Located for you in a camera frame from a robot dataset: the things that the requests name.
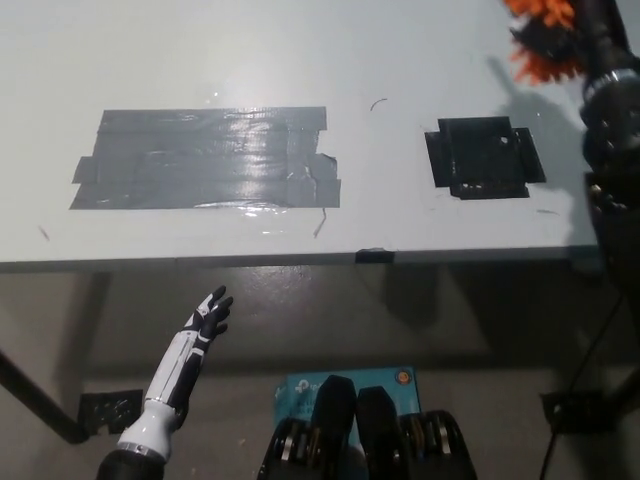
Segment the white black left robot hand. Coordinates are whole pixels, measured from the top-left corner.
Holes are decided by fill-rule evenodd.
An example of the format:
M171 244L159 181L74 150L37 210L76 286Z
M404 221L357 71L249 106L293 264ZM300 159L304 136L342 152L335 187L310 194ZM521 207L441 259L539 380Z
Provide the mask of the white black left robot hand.
M204 357L213 341L228 328L226 319L232 303L226 287L220 286L196 307L165 351L147 390L146 401L167 405L179 421L184 421Z

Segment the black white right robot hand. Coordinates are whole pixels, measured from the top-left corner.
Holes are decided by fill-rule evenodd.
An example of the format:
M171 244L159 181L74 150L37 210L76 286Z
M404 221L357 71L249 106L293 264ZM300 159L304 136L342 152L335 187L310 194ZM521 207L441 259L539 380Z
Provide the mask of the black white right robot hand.
M517 81L531 85L582 78L587 98L609 83L639 75L614 1L507 1L520 67Z

